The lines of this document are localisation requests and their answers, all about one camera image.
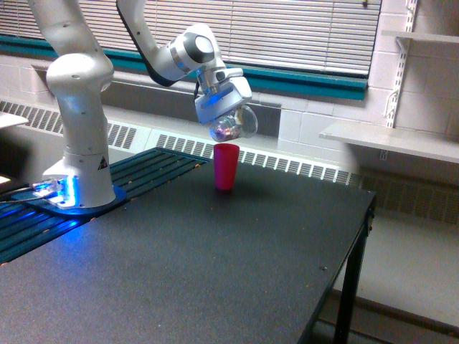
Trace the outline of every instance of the wall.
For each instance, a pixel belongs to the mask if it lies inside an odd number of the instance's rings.
[[[383,37],[380,33],[383,29],[404,29],[407,17],[404,3],[403,0],[382,2],[365,101],[254,91],[254,103],[280,105],[283,109],[279,140],[274,145],[270,142],[269,146],[282,152],[301,154],[353,169],[372,168],[459,185],[459,166],[455,164],[398,153],[390,153],[387,161],[381,161],[378,150],[318,137],[323,129],[336,121],[385,123],[384,109],[394,84],[399,50],[392,37]],[[415,31],[459,35],[458,13],[459,1],[420,0]],[[37,72],[32,65],[37,65],[36,61],[0,56],[0,79],[4,80],[0,85],[0,95],[56,105],[47,91],[44,73]],[[123,94],[123,87],[119,86],[124,82],[131,84],[132,80],[119,80],[116,85],[119,91],[114,90],[115,85],[109,91],[119,93],[114,94],[113,98]],[[137,83],[137,87],[155,87],[152,82],[148,84],[143,81],[141,84],[139,86]],[[190,93],[192,88],[190,84],[184,87],[184,91]],[[155,111],[152,103],[151,112]],[[459,45],[413,42],[396,126],[459,136]]]
[[[383,0],[369,78],[370,87],[365,101],[272,95],[255,90],[253,102],[267,106],[280,105],[282,108],[278,140],[273,142],[268,138],[259,138],[256,142],[260,148],[269,147],[290,154],[301,154],[355,169],[376,168],[459,185],[456,165],[396,153],[390,153],[388,161],[380,161],[377,150],[318,137],[333,121],[361,120],[384,124],[385,102],[394,84],[398,48],[393,38],[381,36],[380,31],[403,30],[406,20],[404,3],[404,0]],[[459,35],[458,16],[458,0],[420,0],[415,30]],[[0,97],[14,97],[57,107],[44,82],[45,67],[46,63],[33,59],[0,55]],[[121,86],[128,83],[137,87],[161,89],[143,75],[118,73],[117,77],[117,83]],[[183,82],[178,88],[181,92],[190,93],[194,85]],[[151,123],[147,113],[131,118],[140,124]],[[259,119],[263,120],[262,114],[259,114]],[[177,121],[171,120],[170,123],[171,129],[177,130]],[[161,125],[167,127],[168,121],[163,120]],[[397,126],[459,136],[458,45],[412,45]],[[180,127],[183,131],[191,129],[193,134],[206,135],[206,130],[197,125]],[[436,239],[446,237],[447,242]],[[436,261],[442,252],[448,254],[440,264]],[[454,252],[459,252],[455,226],[444,226],[434,221],[411,221],[391,214],[380,217],[369,237],[359,294],[458,326],[455,317],[457,302],[451,302],[451,295],[457,296],[458,287],[457,280],[455,285],[451,276],[459,274],[457,255],[454,256]],[[381,276],[384,277],[384,284],[378,282]]]

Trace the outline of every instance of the window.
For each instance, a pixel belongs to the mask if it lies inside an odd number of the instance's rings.
[[[227,62],[367,77],[382,0],[148,0],[159,44],[189,25],[210,25]],[[106,48],[135,51],[115,0],[80,0]],[[27,0],[0,5],[0,34],[42,38]]]

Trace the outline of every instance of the blue led light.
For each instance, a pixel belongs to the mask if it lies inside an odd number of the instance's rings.
[[[74,206],[77,202],[75,193],[75,176],[70,174],[64,181],[64,198],[65,203],[69,206]]]
[[[226,89],[224,92],[222,92],[222,93],[217,93],[217,94],[215,94],[215,95],[210,96],[210,97],[209,97],[209,100],[206,101],[206,102],[202,105],[202,107],[203,107],[203,108],[207,108],[208,106],[213,105],[213,104],[215,104],[216,102],[219,102],[219,100],[221,100],[225,95],[230,94],[231,91],[232,91],[232,88],[230,87],[230,88],[227,88],[227,89]]]

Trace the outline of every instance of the windowsill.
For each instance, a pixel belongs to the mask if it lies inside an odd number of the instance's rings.
[[[4,35],[0,35],[0,52],[25,54],[32,57],[57,57],[49,43],[42,39],[26,39]],[[137,52],[104,49],[104,53],[117,68],[146,72],[145,64]],[[254,91],[266,93],[281,92],[289,95],[315,95],[363,100],[368,83],[366,79],[353,77],[275,70],[238,64],[229,64],[229,67],[241,67],[250,87]],[[195,77],[194,73],[188,76],[187,79],[193,77]]]

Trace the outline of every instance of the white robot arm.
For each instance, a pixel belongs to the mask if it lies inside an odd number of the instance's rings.
[[[151,78],[171,86],[197,71],[203,95],[195,100],[198,120],[210,124],[216,141],[250,137],[257,132],[257,118],[245,104],[252,91],[242,69],[227,69],[211,29],[195,24],[165,46],[158,47],[143,15],[146,0],[117,0],[123,23],[137,46]]]
[[[197,70],[203,95],[195,100],[200,123],[210,124],[217,141],[250,137],[257,118],[245,104],[252,91],[241,69],[227,69],[207,25],[189,27],[165,47],[158,47],[143,10],[146,0],[117,0],[118,11],[151,77],[170,86]],[[47,83],[59,103],[64,124],[62,160],[44,172],[60,189],[48,202],[61,209],[104,206],[116,195],[108,167],[107,120],[100,92],[113,78],[113,66],[87,26],[77,0],[29,0],[44,38],[58,53],[47,72]]]
[[[64,156],[43,176],[62,180],[63,189],[48,202],[61,209],[109,204],[115,193],[100,92],[112,80],[112,63],[87,27],[77,0],[29,0],[29,5],[60,56],[49,66],[47,84],[64,124]]]

